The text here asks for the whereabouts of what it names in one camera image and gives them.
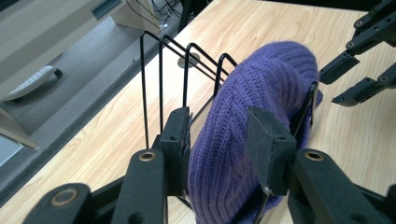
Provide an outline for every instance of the robotic arm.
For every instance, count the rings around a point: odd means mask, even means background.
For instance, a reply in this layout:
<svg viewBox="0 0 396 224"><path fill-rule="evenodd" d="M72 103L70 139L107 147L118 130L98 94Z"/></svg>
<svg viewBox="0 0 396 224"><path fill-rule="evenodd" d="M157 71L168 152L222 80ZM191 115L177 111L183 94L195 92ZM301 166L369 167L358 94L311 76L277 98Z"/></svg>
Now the robotic arm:
<svg viewBox="0 0 396 224"><path fill-rule="evenodd" d="M358 19L352 39L346 44L346 51L320 70L320 82L332 84L359 61L355 55L385 41L393 48L396 46L396 2L384 0L370 12ZM354 87L335 97L332 101L343 106L353 106L370 99L385 89L396 87L396 64L385 71L377 81L366 77Z"/></svg>

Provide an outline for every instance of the knit beanie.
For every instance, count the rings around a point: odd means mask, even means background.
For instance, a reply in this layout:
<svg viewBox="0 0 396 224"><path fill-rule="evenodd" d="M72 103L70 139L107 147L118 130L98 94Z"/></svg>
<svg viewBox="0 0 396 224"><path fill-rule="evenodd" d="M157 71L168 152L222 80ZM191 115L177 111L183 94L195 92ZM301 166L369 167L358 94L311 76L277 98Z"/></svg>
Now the knit beanie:
<svg viewBox="0 0 396 224"><path fill-rule="evenodd" d="M231 72L191 150L188 189L197 223L252 223L262 190L247 154L248 107L268 110L290 130L314 81L315 56L291 41L261 47ZM307 144L309 120L310 113L297 137L298 148ZM270 197L264 212L280 200Z"/></svg>

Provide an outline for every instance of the black cable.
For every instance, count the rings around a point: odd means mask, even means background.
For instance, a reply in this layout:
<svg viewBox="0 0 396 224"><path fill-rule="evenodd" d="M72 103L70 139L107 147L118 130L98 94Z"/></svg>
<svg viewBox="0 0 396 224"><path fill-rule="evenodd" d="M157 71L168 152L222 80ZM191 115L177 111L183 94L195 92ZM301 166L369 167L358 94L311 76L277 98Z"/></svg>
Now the black cable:
<svg viewBox="0 0 396 224"><path fill-rule="evenodd" d="M148 20L146 17L144 17L144 16L140 15L138 12L136 12L136 11L132 8L131 4L129 4L128 0L126 0L126 3L128 4L129 8L130 8L134 13L136 13L139 17L143 18L144 20L148 21L149 23L151 23L152 25L154 25L155 27L157 27L157 28L159 28L159 29L162 28L161 26L158 26L157 24L154 24L154 22Z"/></svg>
<svg viewBox="0 0 396 224"><path fill-rule="evenodd" d="M178 14L179 12L177 12L177 11L175 10L175 5L171 6L170 3L169 3L167 0L164 0L164 1L165 1L166 5L168 5L168 6L170 7L170 9L172 10L172 12L173 12L178 18L181 19L181 14Z"/></svg>
<svg viewBox="0 0 396 224"><path fill-rule="evenodd" d="M151 0L151 4L154 7L154 10L158 13L160 13L160 15L164 16L167 15L166 13L162 13L162 10L165 8L165 6L163 6L161 9L158 9L157 5L155 4L154 0Z"/></svg>
<svg viewBox="0 0 396 224"><path fill-rule="evenodd" d="M262 211L264 210L264 207L267 204L268 198L269 196L264 193L264 195L262 196L262 204L260 205L259 211L257 212L256 217L254 218L253 224L259 224L262 221L260 216L262 215Z"/></svg>
<svg viewBox="0 0 396 224"><path fill-rule="evenodd" d="M155 15L153 15L151 12L150 12L150 10L148 9L148 8L146 8L145 6L143 6L138 0L135 0L140 6L142 6L151 16L153 16L155 19L157 19L157 21L167 21L167 18L166 19L159 19L159 18L157 18Z"/></svg>

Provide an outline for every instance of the black wire rack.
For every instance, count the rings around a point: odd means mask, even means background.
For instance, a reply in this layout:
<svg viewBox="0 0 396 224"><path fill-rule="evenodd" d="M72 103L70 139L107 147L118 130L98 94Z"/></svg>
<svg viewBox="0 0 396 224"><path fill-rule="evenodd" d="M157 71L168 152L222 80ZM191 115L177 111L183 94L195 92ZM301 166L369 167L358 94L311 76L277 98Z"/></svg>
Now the black wire rack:
<svg viewBox="0 0 396 224"><path fill-rule="evenodd" d="M150 37L159 43L158 48L158 58L159 58L159 118L160 118L160 133L163 132L163 49L170 49L175 53L181 61L184 63L182 67L184 69L183 76L183 93L181 106L187 106L187 95L189 87L189 71L191 67L196 68L203 76L208 77L214 83L213 94L207 99L196 114L192 116L192 123L194 123L205 109L210 105L210 102L217 95L221 83L224 82L224 78L221 76L224 74L226 77L229 73L222 67L225 60L228 60L233 66L237 66L237 62L227 53L220 55L219 60L216 62L206 51L200 48L195 43L190 43L186 48L181 46L176 40L168 35L164 35L163 38L159 38L149 31L145 31L140 36L140 55L141 55L141 76L142 76L142 95L143 95L143 113L145 121L145 134L146 134L146 147L149 148L149 121L148 121L148 104L147 104L147 91L146 91L146 69L145 69L145 38ZM201 55L203 55L211 65L216 66L216 71L212 69L209 64L204 63L200 60L199 56L192 52L192 50L197 50Z"/></svg>

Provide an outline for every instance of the white object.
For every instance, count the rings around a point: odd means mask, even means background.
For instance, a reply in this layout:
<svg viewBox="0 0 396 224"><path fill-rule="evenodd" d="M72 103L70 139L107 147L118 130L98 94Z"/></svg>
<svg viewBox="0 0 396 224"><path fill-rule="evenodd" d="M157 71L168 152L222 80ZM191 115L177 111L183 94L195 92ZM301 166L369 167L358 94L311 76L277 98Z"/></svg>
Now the white object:
<svg viewBox="0 0 396 224"><path fill-rule="evenodd" d="M104 0L20 0L0 12L0 99L87 34Z"/></svg>
<svg viewBox="0 0 396 224"><path fill-rule="evenodd" d="M17 154L23 145L0 134L0 166Z"/></svg>
<svg viewBox="0 0 396 224"><path fill-rule="evenodd" d="M37 87L42 85L50 77L50 75L54 74L55 71L56 68L53 66L44 66L26 81L24 81L14 91L10 92L8 96L2 99L2 101L15 100L35 90Z"/></svg>
<svg viewBox="0 0 396 224"><path fill-rule="evenodd" d="M111 19L118 25L159 34L161 31L159 29L160 25L157 19L152 16L154 15L154 9L151 2L149 0L140 0L140 4L137 1L129 1L129 5L124 4L119 9L115 10L114 13L111 14Z"/></svg>
<svg viewBox="0 0 396 224"><path fill-rule="evenodd" d="M28 147L37 147L37 142L31 139L23 128L0 107L0 137L2 137L2 135L14 141L18 141Z"/></svg>

